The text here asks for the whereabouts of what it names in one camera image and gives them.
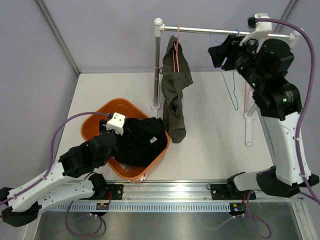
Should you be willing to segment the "black shorts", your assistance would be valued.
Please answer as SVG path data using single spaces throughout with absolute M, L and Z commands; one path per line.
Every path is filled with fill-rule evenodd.
M 167 147 L 168 139 L 161 118 L 127 118 L 120 147 L 114 157 L 134 167 L 149 166 Z

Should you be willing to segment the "pink wire hanger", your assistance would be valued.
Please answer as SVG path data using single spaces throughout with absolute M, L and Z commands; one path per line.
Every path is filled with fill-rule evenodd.
M 173 70 L 175 73 L 180 72 L 180 64 L 179 64 L 179 40 L 180 40 L 180 26 L 177 24 L 177 40 L 173 43 L 174 49 L 172 50 L 172 58 L 173 58 Z
M 250 107 L 250 96 L 252 93 L 252 89 L 248 83 L 245 84 L 244 88 L 244 107 L 243 112 L 246 113 L 248 111 L 248 108 Z

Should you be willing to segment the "olive green shorts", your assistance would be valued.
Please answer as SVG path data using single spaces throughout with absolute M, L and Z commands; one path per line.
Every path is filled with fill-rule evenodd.
M 173 49 L 177 37 L 169 39 L 166 53 L 162 59 L 163 75 L 161 91 L 164 96 L 162 120 L 173 143 L 181 143 L 186 137 L 185 118 L 183 115 L 183 90 L 193 84 L 189 64 L 179 43 L 178 60 L 180 72 L 174 72 Z

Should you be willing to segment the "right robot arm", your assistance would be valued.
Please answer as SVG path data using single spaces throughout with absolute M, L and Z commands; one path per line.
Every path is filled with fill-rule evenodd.
M 253 90 L 253 100 L 266 127 L 275 157 L 272 167 L 257 172 L 240 172 L 227 180 L 226 192 L 233 199 L 246 191 L 289 198 L 301 188 L 320 182 L 308 167 L 299 119 L 303 113 L 298 88 L 285 78 L 294 60 L 289 45 L 269 38 L 262 43 L 234 34 L 208 53 L 213 66 L 237 71 Z

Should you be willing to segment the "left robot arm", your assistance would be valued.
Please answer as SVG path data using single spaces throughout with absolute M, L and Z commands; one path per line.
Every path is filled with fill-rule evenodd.
M 108 185 L 103 175 L 94 173 L 94 169 L 103 167 L 118 153 L 125 120 L 113 117 L 104 123 L 105 131 L 70 148 L 53 164 L 47 175 L 17 188 L 2 188 L 0 199 L 7 205 L 1 212 L 3 222 L 21 227 L 64 203 L 103 199 Z

